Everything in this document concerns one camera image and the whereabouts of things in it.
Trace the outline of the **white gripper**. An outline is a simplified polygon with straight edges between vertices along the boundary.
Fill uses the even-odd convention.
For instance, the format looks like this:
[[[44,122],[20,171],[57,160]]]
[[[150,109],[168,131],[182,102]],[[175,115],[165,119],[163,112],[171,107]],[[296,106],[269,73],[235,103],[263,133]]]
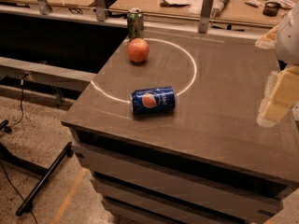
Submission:
[[[255,41],[259,49],[273,49],[280,61],[299,64],[299,4],[286,14],[280,25],[270,29]],[[299,67],[272,71],[267,79],[257,123],[270,128],[277,125],[299,101]]]

